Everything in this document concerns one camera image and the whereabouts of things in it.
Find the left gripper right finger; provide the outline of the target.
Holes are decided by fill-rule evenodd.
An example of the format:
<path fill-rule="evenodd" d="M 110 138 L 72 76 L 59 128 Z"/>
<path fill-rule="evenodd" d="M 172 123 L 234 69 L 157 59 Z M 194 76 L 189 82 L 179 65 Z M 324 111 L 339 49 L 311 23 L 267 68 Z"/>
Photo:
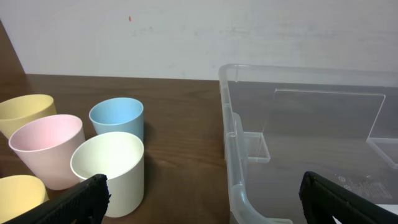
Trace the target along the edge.
<path fill-rule="evenodd" d="M 397 223 L 396 214 L 312 171 L 304 173 L 299 197 L 308 224 Z"/>

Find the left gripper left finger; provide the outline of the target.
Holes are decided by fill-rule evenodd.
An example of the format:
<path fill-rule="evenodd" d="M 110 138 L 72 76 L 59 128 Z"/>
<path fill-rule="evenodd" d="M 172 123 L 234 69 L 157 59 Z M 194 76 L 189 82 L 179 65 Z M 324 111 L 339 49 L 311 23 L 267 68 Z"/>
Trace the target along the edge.
<path fill-rule="evenodd" d="M 110 197 L 107 176 L 96 174 L 6 224 L 101 224 Z"/>

